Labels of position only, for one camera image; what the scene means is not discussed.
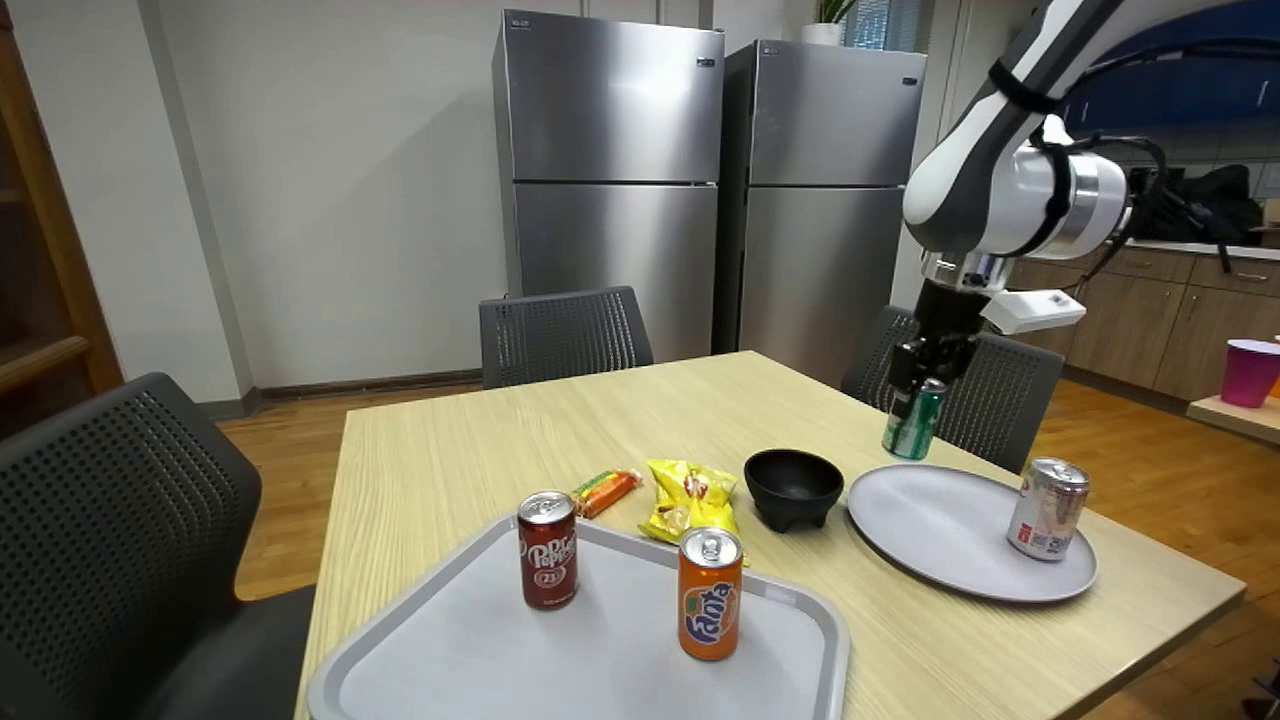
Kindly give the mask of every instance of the wooden floor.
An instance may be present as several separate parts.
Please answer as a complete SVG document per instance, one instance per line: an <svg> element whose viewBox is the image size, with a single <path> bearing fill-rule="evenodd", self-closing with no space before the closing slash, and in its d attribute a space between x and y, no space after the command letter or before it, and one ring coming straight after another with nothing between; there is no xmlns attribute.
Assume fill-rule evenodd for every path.
<svg viewBox="0 0 1280 720"><path fill-rule="evenodd" d="M451 382L269 398L256 418L225 420L225 431L262 471L238 595L273 595L316 582L346 408L466 388ZM1229 608L1189 643L1139 668L1089 716L1239 716L1239 697L1272 677L1280 657L1280 450L1064 382L1034 451L1089 471L1089 510L1248 582L1248 606Z"/></svg>

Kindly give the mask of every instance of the refrigerator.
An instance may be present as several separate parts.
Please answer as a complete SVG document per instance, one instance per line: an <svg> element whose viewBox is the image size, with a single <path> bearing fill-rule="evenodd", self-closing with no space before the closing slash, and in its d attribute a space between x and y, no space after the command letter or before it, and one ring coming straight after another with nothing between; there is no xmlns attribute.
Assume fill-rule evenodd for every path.
<svg viewBox="0 0 1280 720"><path fill-rule="evenodd" d="M656 362L713 354L722 38L503 14L511 293L630 286Z"/></svg>
<svg viewBox="0 0 1280 720"><path fill-rule="evenodd" d="M722 62L714 354L838 385L887 306L921 54L760 39Z"/></svg>

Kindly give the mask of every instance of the yellow snack bag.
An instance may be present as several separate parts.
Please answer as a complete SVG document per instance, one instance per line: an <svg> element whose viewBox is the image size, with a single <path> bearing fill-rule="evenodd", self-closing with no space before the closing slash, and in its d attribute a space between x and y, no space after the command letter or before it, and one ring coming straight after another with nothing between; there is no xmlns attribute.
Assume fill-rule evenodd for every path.
<svg viewBox="0 0 1280 720"><path fill-rule="evenodd" d="M656 510L638 522L638 534L658 544L681 544L690 528L714 528L735 537L730 478L687 462L649 462Z"/></svg>

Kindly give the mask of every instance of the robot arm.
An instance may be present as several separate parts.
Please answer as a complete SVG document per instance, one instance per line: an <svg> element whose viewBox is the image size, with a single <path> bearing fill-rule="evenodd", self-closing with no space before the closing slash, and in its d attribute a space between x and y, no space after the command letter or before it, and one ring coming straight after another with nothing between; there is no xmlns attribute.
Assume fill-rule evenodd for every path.
<svg viewBox="0 0 1280 720"><path fill-rule="evenodd" d="M891 357L891 418L924 382L951 385L975 349L989 301L1014 258L1074 260L1127 217L1125 168L1081 152L1052 117L1061 96L1121 39L1233 0L1047 0L1028 38L990 64L960 123L924 158L903 225L924 248L921 337ZM1024 330L1081 321L1064 293L1028 306Z"/></svg>

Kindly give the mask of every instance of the table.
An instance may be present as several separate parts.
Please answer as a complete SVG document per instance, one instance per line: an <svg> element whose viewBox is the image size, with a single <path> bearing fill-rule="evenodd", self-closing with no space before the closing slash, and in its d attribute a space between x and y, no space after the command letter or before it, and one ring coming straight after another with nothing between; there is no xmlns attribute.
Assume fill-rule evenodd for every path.
<svg viewBox="0 0 1280 720"><path fill-rule="evenodd" d="M845 479L891 465L883 418L756 354L350 411L340 450L305 683L319 662L541 490L652 458L741 471L806 450ZM951 443L932 465L1014 486ZM637 534L652 490L598 523ZM852 635L846 716L1061 716L1189 635L1243 583L1082 514L1100 583L1054 608L963 602L876 557L845 510L822 534L772 537L741 494L753 574L826 602Z"/></svg>
<svg viewBox="0 0 1280 720"><path fill-rule="evenodd" d="M1198 424L1217 424L1263 443L1280 443L1280 400L1263 400L1259 408L1236 408L1224 405L1219 398L1198 398L1196 405L1189 405L1189 418Z"/></svg>

